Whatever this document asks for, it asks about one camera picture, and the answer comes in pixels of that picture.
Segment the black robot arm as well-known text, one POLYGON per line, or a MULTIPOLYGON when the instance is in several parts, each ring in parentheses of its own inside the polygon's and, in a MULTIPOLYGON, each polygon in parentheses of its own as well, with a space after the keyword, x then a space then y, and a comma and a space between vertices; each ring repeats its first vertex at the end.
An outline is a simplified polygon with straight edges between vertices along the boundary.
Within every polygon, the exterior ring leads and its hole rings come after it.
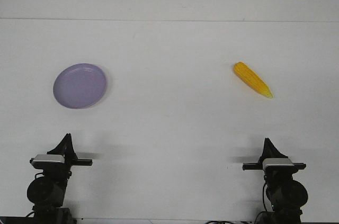
POLYGON ((30 159, 33 168, 40 170, 27 189, 27 198, 33 203, 32 223, 77 223, 63 203, 73 166, 92 166, 91 159, 80 159, 74 151, 72 135, 65 134, 61 142, 45 154, 30 159))
POLYGON ((262 201, 268 199, 272 210, 264 206, 254 223, 301 223, 302 209, 308 201, 306 188, 293 174, 306 168, 280 153, 269 138, 264 139, 262 155, 256 163, 243 163, 242 169, 263 171, 262 201))

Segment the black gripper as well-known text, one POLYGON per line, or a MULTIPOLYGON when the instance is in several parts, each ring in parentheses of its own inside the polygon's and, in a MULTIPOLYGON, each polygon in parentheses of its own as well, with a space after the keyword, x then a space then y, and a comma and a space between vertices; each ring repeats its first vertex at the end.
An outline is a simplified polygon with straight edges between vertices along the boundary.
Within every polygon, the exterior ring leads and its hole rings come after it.
POLYGON ((54 149, 48 151, 47 154, 62 155, 65 159, 64 164, 56 164, 44 169, 43 172, 48 175, 70 175, 72 166, 92 166, 93 164, 92 159, 81 159, 77 157, 70 133, 65 134, 61 142, 54 149))
POLYGON ((275 179, 278 177, 290 178, 299 170, 306 168, 305 163, 292 163, 292 164, 262 164, 266 158, 288 158, 282 154, 274 146, 270 138, 264 139, 262 155, 259 157, 258 163, 243 163, 242 169, 246 170, 259 170, 264 172, 266 179, 275 179))

